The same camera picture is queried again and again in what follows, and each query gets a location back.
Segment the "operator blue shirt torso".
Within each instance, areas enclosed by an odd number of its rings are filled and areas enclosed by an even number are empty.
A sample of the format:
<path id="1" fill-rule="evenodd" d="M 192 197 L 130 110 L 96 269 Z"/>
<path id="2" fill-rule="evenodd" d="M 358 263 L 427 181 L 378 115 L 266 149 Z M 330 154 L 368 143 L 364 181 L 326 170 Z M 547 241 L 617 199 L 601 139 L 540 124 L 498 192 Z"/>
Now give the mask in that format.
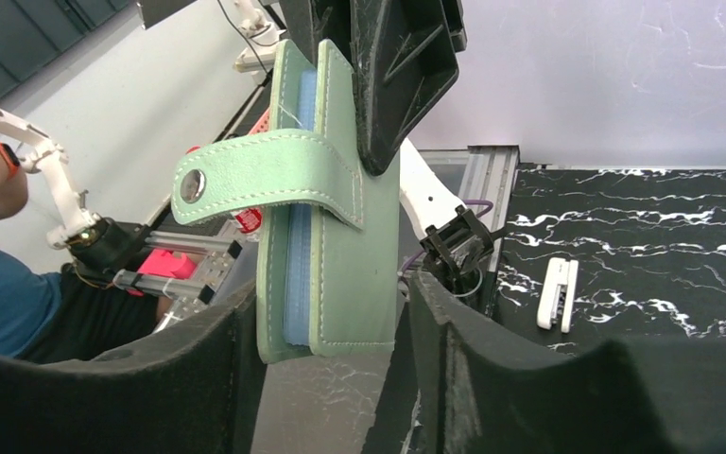
<path id="1" fill-rule="evenodd" d="M 20 356 L 61 306 L 61 275 L 35 273 L 0 250 L 0 355 Z"/>

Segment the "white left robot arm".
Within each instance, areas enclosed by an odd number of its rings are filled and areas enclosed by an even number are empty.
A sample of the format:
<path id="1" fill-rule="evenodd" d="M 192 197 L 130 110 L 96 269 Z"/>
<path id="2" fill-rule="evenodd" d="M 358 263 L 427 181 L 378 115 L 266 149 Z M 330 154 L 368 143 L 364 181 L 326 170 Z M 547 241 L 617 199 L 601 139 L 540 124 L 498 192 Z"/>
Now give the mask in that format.
<path id="1" fill-rule="evenodd" d="M 399 165 L 423 269 L 456 295 L 476 292 L 505 232 L 487 227 L 407 138 L 458 79 L 468 44 L 461 2 L 284 1 L 281 9 L 301 50 L 315 57 L 329 40 L 353 67 L 358 154 L 374 176 Z"/>

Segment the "white clip block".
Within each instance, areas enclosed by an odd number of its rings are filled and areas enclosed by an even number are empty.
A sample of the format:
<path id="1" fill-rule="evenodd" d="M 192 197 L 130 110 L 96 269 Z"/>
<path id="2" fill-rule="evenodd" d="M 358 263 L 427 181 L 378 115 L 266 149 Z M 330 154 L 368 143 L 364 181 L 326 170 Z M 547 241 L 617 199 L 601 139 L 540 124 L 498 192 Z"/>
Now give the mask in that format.
<path id="1" fill-rule="evenodd" d="M 536 312 L 538 327 L 551 330 L 557 325 L 563 334 L 570 332 L 578 273 L 578 260 L 549 259 Z"/>

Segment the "mint green card holder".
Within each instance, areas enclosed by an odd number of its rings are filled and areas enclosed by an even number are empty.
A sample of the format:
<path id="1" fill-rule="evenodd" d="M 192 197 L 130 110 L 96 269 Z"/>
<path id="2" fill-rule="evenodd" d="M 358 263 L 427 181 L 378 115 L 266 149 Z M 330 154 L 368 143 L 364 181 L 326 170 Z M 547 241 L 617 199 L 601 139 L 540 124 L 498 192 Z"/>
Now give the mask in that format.
<path id="1" fill-rule="evenodd" d="M 399 167 L 370 175 L 357 152 L 353 68 L 323 41 L 309 61 L 276 49 L 265 132 L 183 157 L 176 221 L 257 208 L 257 347 L 272 364 L 388 352 L 397 324 Z"/>

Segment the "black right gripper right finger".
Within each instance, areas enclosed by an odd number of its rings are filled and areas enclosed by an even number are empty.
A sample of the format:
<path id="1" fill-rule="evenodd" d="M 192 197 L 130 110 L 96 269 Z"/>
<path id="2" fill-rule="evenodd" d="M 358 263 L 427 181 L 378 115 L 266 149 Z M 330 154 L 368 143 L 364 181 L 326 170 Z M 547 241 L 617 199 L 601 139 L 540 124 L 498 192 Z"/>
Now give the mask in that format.
<path id="1" fill-rule="evenodd" d="M 620 338 L 572 357 L 426 272 L 408 307 L 428 453 L 726 453 L 726 339 Z"/>

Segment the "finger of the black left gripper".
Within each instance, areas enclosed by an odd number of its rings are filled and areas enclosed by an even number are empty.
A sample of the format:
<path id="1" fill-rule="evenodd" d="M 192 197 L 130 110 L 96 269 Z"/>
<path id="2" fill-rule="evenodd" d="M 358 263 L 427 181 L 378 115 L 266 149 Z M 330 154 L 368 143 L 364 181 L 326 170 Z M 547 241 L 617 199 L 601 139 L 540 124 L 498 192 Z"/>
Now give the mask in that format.
<path id="1" fill-rule="evenodd" d="M 349 0 L 282 0 L 290 39 L 311 63 L 318 62 L 318 46 L 332 41 L 347 61 L 351 53 L 351 3 Z"/>
<path id="2" fill-rule="evenodd" d="M 353 1 L 358 153 L 383 174 L 402 142 L 457 81 L 457 1 Z"/>

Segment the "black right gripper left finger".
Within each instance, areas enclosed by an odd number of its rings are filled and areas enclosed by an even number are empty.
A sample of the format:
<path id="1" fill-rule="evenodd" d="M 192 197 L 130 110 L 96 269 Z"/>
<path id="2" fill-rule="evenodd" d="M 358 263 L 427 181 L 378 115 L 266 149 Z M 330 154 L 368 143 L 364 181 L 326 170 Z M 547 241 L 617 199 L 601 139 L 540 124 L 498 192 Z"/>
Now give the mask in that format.
<path id="1" fill-rule="evenodd" d="M 255 284 L 90 361 L 0 357 L 0 453 L 247 453 L 266 377 Z"/>

